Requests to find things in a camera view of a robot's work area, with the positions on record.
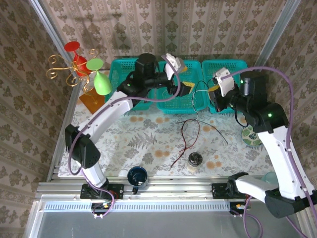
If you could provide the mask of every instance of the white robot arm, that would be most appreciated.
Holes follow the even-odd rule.
[[[242,193],[257,198],[278,218],[303,210],[309,203],[287,151],[288,119],[279,104],[267,102],[266,75],[255,71],[241,73],[239,88],[232,77],[221,79],[229,74],[223,68],[214,75],[213,81],[217,85],[209,90],[210,99],[218,112],[228,106],[244,114],[247,123],[265,146],[279,184],[269,184],[241,172],[229,177],[227,189],[230,195]],[[317,193],[303,170],[292,140],[290,142],[291,153],[306,185],[306,192],[316,204]]]
[[[184,61],[180,58],[166,54],[166,58],[172,64],[177,72],[185,68]],[[146,97],[152,88],[166,87],[169,94],[174,94],[177,86],[175,86],[172,78],[174,71],[171,66],[167,64],[164,72],[156,72],[157,66],[156,58],[151,54],[142,54],[136,60],[135,71],[131,72],[125,81],[123,81],[117,91],[111,98],[90,118],[82,122],[77,127],[69,125],[65,130],[66,149],[69,151],[74,138],[79,131],[88,125],[88,123],[96,115],[99,115],[89,126],[85,129],[85,134],[82,134],[77,140],[72,158],[82,167],[82,171],[87,179],[96,187],[106,187],[108,184],[106,176],[103,174],[98,163],[100,152],[95,147],[100,136],[105,130],[116,121],[121,115],[131,110],[140,100],[124,99],[128,96]],[[181,82],[180,92],[178,96],[188,94],[192,90],[192,86]]]

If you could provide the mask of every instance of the jar lid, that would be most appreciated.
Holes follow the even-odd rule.
[[[202,162],[203,162],[203,157],[198,152],[193,152],[188,157],[188,163],[193,167],[197,167]]]

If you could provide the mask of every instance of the blue mug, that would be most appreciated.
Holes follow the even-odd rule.
[[[135,166],[128,172],[128,181],[133,186],[132,193],[135,195],[139,188],[147,185],[148,173],[143,167]]]

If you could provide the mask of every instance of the yellow tape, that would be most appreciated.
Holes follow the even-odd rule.
[[[219,87],[220,87],[219,85],[215,85],[214,87],[211,87],[210,89],[208,89],[208,92],[216,91]]]
[[[188,67],[185,66],[185,68],[183,69],[183,71],[181,71],[181,73],[186,72],[188,70]]]
[[[191,83],[191,82],[182,82],[185,86],[187,87],[191,87],[189,93],[191,93],[195,87],[195,84],[194,83]]]

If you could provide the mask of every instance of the basket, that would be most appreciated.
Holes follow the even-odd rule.
[[[105,102],[113,95],[117,87],[122,83],[131,71],[134,71],[135,61],[138,58],[115,59],[111,63],[109,80],[112,85],[112,92],[105,96]],[[148,98],[154,98],[154,90],[148,94]],[[140,101],[132,110],[147,110],[152,102]]]
[[[179,74],[180,80],[185,82],[192,82],[197,84],[200,80],[203,80],[203,73],[201,64],[195,60],[185,60],[185,65],[188,67],[186,72]],[[165,61],[159,63],[160,71],[163,71],[166,65]],[[203,90],[204,84],[199,84],[197,90]],[[183,97],[176,97],[173,100],[166,103],[157,103],[158,109],[162,110],[165,114],[193,114],[195,110],[192,104],[193,92]],[[166,88],[160,88],[157,90],[157,99],[162,100],[171,97]],[[207,107],[206,92],[197,92],[195,94],[194,105],[197,111],[205,109]]]
[[[203,74],[204,74],[204,81],[207,83],[214,73],[216,73],[219,69],[225,67],[229,70],[230,73],[234,73],[236,71],[242,70],[247,68],[247,63],[240,59],[212,59],[212,60],[205,60],[203,61]],[[240,76],[235,75],[233,76],[233,80],[239,86],[240,85]],[[214,86],[213,81],[209,81],[209,87]],[[213,105],[211,105],[210,100],[208,100],[208,107],[210,108],[211,113],[218,113]],[[233,113],[234,110],[231,108],[227,108],[222,110],[220,113]]]

